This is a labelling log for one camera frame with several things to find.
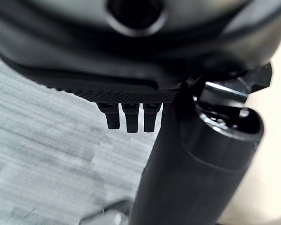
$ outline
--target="shiny metal surface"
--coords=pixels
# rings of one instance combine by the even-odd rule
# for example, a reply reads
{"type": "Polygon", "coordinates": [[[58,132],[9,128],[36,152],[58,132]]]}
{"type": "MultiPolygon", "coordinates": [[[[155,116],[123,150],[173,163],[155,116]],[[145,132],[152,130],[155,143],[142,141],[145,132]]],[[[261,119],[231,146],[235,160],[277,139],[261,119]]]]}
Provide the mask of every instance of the shiny metal surface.
{"type": "MultiPolygon", "coordinates": [[[[49,13],[103,30],[111,30],[106,21],[104,0],[27,0],[49,13]]],[[[161,32],[188,29],[219,18],[251,0],[165,0],[168,20],[161,32]]]]}

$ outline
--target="black plastic part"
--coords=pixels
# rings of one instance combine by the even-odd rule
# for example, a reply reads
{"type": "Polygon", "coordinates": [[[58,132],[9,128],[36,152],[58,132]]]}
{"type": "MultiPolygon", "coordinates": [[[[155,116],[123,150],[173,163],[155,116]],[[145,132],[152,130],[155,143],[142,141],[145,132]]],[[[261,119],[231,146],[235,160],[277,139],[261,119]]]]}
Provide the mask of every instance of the black plastic part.
{"type": "Polygon", "coordinates": [[[133,29],[152,25],[163,10],[161,0],[109,0],[107,9],[121,24],[133,29]]]}
{"type": "Polygon", "coordinates": [[[125,216],[129,216],[131,209],[133,206],[133,202],[131,200],[128,199],[124,199],[118,202],[114,202],[108,206],[105,206],[102,210],[94,212],[90,215],[84,216],[83,218],[80,219],[78,225],[84,224],[88,221],[91,221],[93,219],[95,219],[96,217],[102,216],[102,214],[104,214],[105,212],[109,211],[109,210],[116,210],[118,212],[123,213],[125,216]]]}
{"type": "Polygon", "coordinates": [[[157,113],[161,104],[144,104],[144,130],[145,132],[154,132],[157,113]]]}
{"type": "Polygon", "coordinates": [[[255,132],[228,134],[200,119],[184,96],[163,115],[129,225],[216,224],[262,138],[263,123],[254,111],[255,132]]]}
{"type": "Polygon", "coordinates": [[[137,133],[140,104],[122,104],[128,133],[137,133]]]}
{"type": "Polygon", "coordinates": [[[115,130],[120,128],[120,117],[118,104],[97,103],[101,112],[106,116],[108,129],[115,130]]]}

